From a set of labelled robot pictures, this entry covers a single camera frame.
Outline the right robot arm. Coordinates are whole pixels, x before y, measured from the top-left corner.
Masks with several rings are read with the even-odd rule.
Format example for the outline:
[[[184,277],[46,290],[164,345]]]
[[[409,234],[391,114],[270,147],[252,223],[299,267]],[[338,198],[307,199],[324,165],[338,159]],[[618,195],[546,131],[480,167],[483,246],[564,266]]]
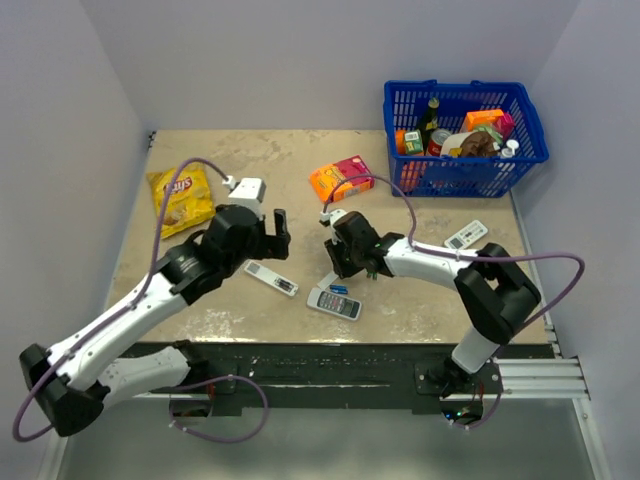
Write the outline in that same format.
[[[364,215],[342,209],[322,213],[320,223],[331,229],[324,245],[339,278],[364,271],[370,278],[413,278],[459,294],[471,327],[449,357],[426,374],[443,396],[476,386],[487,360],[524,327],[541,301],[537,287],[497,244],[457,254],[399,233],[381,236]]]

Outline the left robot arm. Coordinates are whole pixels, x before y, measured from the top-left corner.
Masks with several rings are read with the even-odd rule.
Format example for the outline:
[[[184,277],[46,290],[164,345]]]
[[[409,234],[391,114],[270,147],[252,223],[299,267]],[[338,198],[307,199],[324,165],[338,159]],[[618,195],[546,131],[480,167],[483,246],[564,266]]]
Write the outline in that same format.
[[[54,346],[25,348],[19,363],[29,392],[17,415],[36,402],[49,421],[42,431],[61,437],[91,425],[128,384],[107,370],[129,347],[218,289],[245,261],[288,258],[286,212],[273,214],[275,232],[269,235],[264,216],[250,208],[218,206],[207,228],[154,255],[143,280],[81,331]]]

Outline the white battery cover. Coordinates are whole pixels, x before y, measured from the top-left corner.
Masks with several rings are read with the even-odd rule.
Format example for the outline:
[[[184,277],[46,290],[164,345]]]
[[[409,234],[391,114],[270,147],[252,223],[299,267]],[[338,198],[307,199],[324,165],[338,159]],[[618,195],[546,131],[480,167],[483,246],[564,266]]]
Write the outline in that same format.
[[[329,288],[338,278],[339,276],[337,274],[335,274],[334,272],[330,272],[317,283],[317,287],[325,290]]]

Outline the white long remote control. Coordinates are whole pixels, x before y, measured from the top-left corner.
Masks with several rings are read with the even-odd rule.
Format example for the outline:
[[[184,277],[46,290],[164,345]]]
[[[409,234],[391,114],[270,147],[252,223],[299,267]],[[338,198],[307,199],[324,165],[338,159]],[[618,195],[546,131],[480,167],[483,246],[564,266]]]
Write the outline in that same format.
[[[284,295],[287,295],[289,297],[295,296],[296,293],[298,292],[299,286],[295,282],[275,273],[273,270],[265,267],[262,264],[259,264],[255,260],[249,260],[244,266],[244,271],[248,275],[252,276],[253,278],[259,280],[260,282],[274,288],[278,292]],[[285,279],[294,285],[294,288],[291,292],[282,291],[280,288],[276,286],[276,282],[280,278]]]

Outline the black battery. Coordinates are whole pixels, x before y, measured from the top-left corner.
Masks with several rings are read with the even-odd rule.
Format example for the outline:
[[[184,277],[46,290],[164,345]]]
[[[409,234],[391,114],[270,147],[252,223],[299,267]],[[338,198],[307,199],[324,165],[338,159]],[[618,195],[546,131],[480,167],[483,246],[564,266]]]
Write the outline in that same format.
[[[276,282],[276,286],[278,288],[280,288],[282,291],[285,291],[285,292],[291,292],[293,290],[293,285],[291,283],[287,282],[287,281],[282,280],[282,279],[279,279]]]
[[[280,279],[278,280],[278,285],[279,285],[282,289],[287,290],[287,291],[290,291],[291,289],[293,289],[293,288],[294,288],[294,285],[293,285],[292,283],[290,283],[289,281],[287,281],[287,280],[285,280],[285,279],[282,279],[282,278],[280,278]]]

